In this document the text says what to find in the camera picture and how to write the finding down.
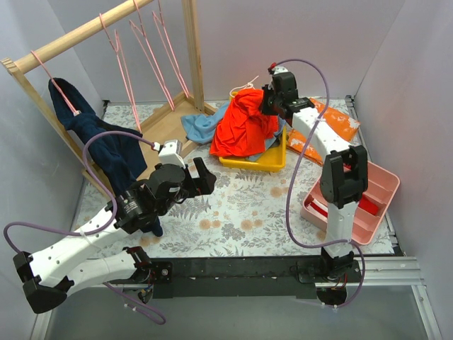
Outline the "orange mesh shorts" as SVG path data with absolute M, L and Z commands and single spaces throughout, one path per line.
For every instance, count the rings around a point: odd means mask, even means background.
M 262 114 L 263 97 L 261 89 L 243 89 L 236 94 L 217 124 L 211 155 L 244 158 L 265 151 L 265 142 L 280 126 L 277 116 Z

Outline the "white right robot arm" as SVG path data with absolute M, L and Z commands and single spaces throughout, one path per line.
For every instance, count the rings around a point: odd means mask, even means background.
M 352 267 L 354 217 L 368 187 L 367 151 L 340 137 L 308 98 L 299 97 L 293 73 L 276 65 L 268 71 L 272 81 L 263 87 L 262 113 L 290 121 L 323 159 L 320 190 L 328 216 L 319 274 L 333 282 Z

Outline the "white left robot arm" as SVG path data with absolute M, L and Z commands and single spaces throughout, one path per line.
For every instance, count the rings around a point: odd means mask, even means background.
M 53 310 L 70 295 L 101 283 L 170 281 L 172 266 L 153 263 L 140 246 L 125 247 L 119 254 L 102 259 L 93 255 L 149 228 L 175 204 L 212 194 L 216 176 L 201 158 L 195 158 L 194 164 L 197 177 L 191 176 L 187 166 L 156 165 L 147 180 L 132 184 L 80 227 L 79 235 L 67 236 L 33 254 L 16 254 L 13 263 L 32 311 L 41 314 Z

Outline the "light blue shorts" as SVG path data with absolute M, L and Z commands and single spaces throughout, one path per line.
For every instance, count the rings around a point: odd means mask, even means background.
M 221 118 L 216 115 L 185 115 L 181 118 L 181 124 L 188 140 L 203 145 L 212 141 L 217 124 L 220 120 Z M 277 140 L 282 134 L 285 126 L 285 122 L 281 118 L 278 119 L 278 126 L 279 128 L 274 136 L 265 141 L 265 151 L 274 147 L 274 145 L 279 144 Z

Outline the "pink hanger with navy garment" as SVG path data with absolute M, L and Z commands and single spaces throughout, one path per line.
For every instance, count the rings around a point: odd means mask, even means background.
M 50 78 L 50 81 L 52 82 L 52 84 L 54 85 L 54 87 L 56 88 L 56 90 L 60 93 L 60 95 L 62 96 L 64 102 L 66 103 L 66 105 L 68 106 L 68 108 L 71 110 L 73 116 L 78 116 L 81 111 L 77 110 L 73 104 L 71 103 L 71 101 L 67 98 L 66 94 L 63 92 L 63 90 L 60 88 L 60 86 L 58 85 L 58 83 L 56 82 L 55 78 L 50 74 L 49 70 L 47 69 L 47 67 L 45 66 L 45 64 L 41 61 L 41 59 L 38 57 L 37 53 L 33 50 L 30 51 L 31 55 L 35 58 L 35 60 L 39 63 L 39 65 L 44 69 L 45 73 L 48 75 L 48 77 Z

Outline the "orange worn folded cloth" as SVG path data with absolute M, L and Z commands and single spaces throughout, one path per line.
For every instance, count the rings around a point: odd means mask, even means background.
M 288 133 L 287 148 L 322 165 L 332 151 L 347 150 L 357 134 L 360 122 L 311 98 L 314 107 L 295 113 Z

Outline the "wooden clothes rack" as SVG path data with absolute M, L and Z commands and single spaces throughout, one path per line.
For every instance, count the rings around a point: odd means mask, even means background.
M 114 7 L 114 1 L 2 1 L 1 55 L 21 57 Z M 50 62 L 87 101 L 124 101 L 125 89 L 107 38 L 97 34 Z M 1 72 L 1 190 L 11 200 L 75 199 L 80 162 L 7 71 Z

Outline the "navy blue garment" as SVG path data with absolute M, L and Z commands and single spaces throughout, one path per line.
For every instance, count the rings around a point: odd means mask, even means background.
M 57 119 L 66 130 L 75 132 L 83 143 L 87 143 L 92 137 L 102 132 L 110 131 L 142 136 L 136 130 L 111 125 L 101 120 L 75 86 L 62 78 L 55 78 L 55 80 L 73 106 L 81 111 L 78 116 L 73 116 L 60 93 L 49 81 L 48 89 Z M 147 169 L 139 141 L 128 136 L 106 135 L 93 142 L 88 147 L 88 152 L 108 178 L 116 196 L 126 191 Z

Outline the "yellow plastic tray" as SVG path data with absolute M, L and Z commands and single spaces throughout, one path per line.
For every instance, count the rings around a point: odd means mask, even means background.
M 285 127 L 277 140 L 279 144 L 264 151 L 260 154 L 255 154 L 250 157 L 218 157 L 222 165 L 230 168 L 261 170 L 261 171 L 279 171 L 285 166 Z

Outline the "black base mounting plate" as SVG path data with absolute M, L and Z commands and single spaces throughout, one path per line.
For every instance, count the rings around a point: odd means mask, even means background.
M 127 288 L 147 286 L 146 300 L 166 298 L 294 297 L 343 303 L 346 284 L 359 283 L 353 261 L 343 274 L 327 273 L 320 256 L 154 259 L 150 277 L 120 279 Z

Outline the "red white cloth in organizer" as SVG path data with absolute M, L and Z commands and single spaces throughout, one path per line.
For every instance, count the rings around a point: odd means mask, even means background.
M 328 208 L 326 205 L 318 201 L 317 199 L 313 199 L 308 205 L 307 210 L 320 220 L 327 221 L 328 219 Z

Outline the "pink compartment organizer box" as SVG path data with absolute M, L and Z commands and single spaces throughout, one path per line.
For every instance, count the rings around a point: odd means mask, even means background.
M 371 243 L 399 185 L 400 179 L 397 175 L 373 162 L 368 163 L 368 187 L 363 196 L 367 196 L 371 201 L 375 202 L 382 209 L 382 214 L 373 216 L 357 208 L 352 228 L 352 239 L 358 244 L 368 245 Z M 315 182 L 303 200 L 301 216 L 315 227 L 326 231 L 327 221 L 320 220 L 306 208 L 313 199 L 317 199 L 327 206 L 326 200 L 321 195 L 320 181 Z

